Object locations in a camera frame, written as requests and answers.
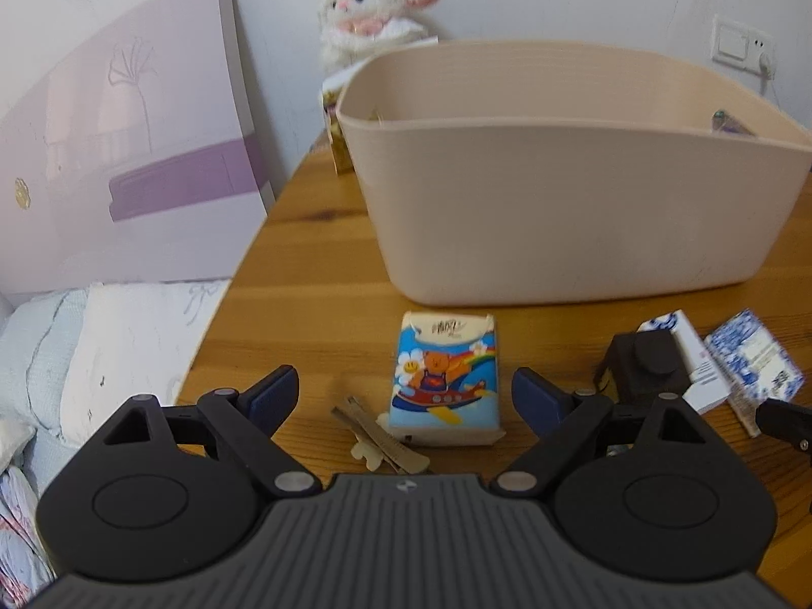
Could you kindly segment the blue patterned small box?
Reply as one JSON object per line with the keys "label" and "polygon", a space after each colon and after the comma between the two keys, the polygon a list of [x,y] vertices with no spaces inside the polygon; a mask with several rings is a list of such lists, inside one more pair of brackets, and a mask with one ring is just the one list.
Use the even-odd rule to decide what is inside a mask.
{"label": "blue patterned small box", "polygon": [[765,400],[790,403],[805,384],[802,371],[753,311],[720,324],[704,345],[727,378],[727,403],[750,437],[761,434],[756,411]]}

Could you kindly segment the white blue medicine box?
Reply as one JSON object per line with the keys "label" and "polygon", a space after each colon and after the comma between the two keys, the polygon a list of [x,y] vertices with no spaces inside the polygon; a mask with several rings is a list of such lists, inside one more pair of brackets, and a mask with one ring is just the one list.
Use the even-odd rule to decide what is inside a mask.
{"label": "white blue medicine box", "polygon": [[652,330],[669,331],[674,338],[691,380],[683,397],[698,414],[709,413],[727,401],[729,380],[683,311],[669,312],[638,326],[638,331]]}

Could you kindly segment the dark brown ink bottle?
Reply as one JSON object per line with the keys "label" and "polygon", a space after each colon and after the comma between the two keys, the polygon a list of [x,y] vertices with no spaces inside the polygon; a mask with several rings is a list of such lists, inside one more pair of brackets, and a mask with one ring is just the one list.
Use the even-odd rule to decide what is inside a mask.
{"label": "dark brown ink bottle", "polygon": [[691,378],[670,331],[617,334],[593,377],[596,392],[619,404],[646,407],[661,393],[682,396]]}

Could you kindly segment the cartoon bear tissue pack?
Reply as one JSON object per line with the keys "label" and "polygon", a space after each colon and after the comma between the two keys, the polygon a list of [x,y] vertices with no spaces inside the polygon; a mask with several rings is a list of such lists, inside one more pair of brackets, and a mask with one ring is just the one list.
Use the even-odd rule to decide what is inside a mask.
{"label": "cartoon bear tissue pack", "polygon": [[406,312],[388,409],[377,423],[410,446],[498,442],[504,430],[494,316]]}

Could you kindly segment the white pillow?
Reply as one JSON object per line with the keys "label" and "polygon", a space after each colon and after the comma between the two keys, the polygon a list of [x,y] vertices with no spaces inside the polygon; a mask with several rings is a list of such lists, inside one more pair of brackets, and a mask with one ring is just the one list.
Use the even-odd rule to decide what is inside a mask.
{"label": "white pillow", "polygon": [[60,432],[82,446],[126,399],[178,399],[230,283],[125,283],[89,287],[62,400]]}

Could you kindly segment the light blue bedsheet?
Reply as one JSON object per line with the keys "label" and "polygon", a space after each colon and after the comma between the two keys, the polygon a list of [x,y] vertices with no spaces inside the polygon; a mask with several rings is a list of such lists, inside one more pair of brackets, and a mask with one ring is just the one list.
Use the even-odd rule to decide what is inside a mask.
{"label": "light blue bedsheet", "polygon": [[2,605],[22,607],[55,578],[36,528],[44,489],[76,448],[60,402],[87,291],[37,295],[2,321]]}

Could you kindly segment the pink purple bed headboard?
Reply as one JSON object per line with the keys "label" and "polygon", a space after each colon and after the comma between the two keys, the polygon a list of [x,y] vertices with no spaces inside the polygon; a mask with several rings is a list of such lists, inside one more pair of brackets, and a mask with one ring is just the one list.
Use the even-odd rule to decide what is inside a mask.
{"label": "pink purple bed headboard", "polygon": [[267,178],[234,0],[146,0],[2,121],[2,292],[234,275]]}

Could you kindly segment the beige plastic storage basket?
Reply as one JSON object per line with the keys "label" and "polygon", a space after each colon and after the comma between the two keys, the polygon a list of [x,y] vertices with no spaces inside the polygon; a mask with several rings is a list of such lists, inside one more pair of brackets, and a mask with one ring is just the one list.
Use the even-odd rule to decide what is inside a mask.
{"label": "beige plastic storage basket", "polygon": [[337,118],[389,279],[437,307],[747,281],[810,169],[808,130],[738,81],[575,41],[388,52]]}

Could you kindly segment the gold tissue box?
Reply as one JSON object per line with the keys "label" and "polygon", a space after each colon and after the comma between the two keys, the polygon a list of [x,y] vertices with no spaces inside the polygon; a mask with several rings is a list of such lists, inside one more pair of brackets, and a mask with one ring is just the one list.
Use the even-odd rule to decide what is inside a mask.
{"label": "gold tissue box", "polygon": [[346,139],[344,139],[337,118],[337,103],[339,103],[346,83],[352,79],[355,72],[356,67],[346,67],[346,69],[326,77],[321,87],[321,103],[323,117],[325,117],[327,140],[329,140],[333,166],[337,175],[351,173],[354,170],[350,151],[348,151]]}

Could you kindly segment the white plush lamb toy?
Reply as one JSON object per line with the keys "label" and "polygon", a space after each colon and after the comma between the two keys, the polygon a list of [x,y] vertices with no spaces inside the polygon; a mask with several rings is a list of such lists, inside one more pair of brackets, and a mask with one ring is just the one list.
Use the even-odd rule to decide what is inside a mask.
{"label": "white plush lamb toy", "polygon": [[413,14],[439,0],[319,0],[319,58],[326,77],[381,51],[428,37]]}

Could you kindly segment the white wall socket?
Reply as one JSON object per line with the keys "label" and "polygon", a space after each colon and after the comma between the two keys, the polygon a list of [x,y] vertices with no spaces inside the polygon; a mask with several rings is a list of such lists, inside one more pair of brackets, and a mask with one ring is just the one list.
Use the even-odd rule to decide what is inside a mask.
{"label": "white wall socket", "polygon": [[776,44],[771,35],[744,23],[716,15],[712,31],[712,59],[772,80],[776,73]]}

